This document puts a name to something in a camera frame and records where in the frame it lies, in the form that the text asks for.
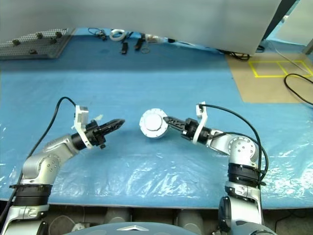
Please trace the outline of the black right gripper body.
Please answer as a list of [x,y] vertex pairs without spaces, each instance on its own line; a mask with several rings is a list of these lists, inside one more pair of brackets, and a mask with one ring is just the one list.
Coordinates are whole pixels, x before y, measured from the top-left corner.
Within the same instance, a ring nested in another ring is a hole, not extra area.
[[198,125],[199,123],[197,120],[192,119],[192,118],[187,118],[185,120],[185,124],[184,124],[181,136],[189,141],[192,141]]

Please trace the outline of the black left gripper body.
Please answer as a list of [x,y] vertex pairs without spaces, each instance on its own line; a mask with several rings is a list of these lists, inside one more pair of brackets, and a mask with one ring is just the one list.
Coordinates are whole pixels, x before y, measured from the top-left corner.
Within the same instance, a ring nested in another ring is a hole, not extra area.
[[98,125],[96,120],[91,120],[86,125],[86,137],[92,146],[99,146],[101,149],[106,147],[105,142],[105,125]]

